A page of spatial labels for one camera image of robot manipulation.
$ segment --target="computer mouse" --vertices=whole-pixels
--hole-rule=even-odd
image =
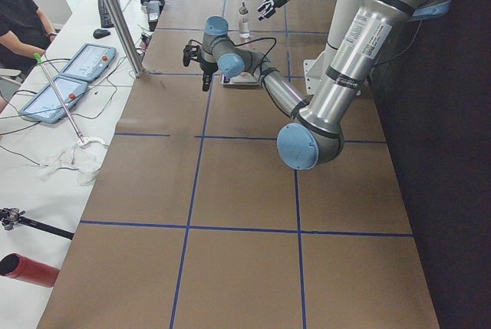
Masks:
[[[104,36],[110,35],[110,31],[105,28],[96,28],[92,35],[94,36],[94,38],[100,39],[103,38]]]

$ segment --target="dark panel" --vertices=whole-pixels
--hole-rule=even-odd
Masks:
[[[374,96],[440,326],[491,327],[491,4],[453,0]],[[393,50],[410,42],[404,28]]]

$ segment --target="red cylinder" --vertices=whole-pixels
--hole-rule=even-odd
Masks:
[[[0,275],[43,287],[53,287],[60,269],[19,254],[5,256],[0,262]]]

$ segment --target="bottle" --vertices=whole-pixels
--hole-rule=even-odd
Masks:
[[[243,39],[247,39],[250,36],[249,10],[244,1],[242,1],[242,7],[239,8],[239,36]]]

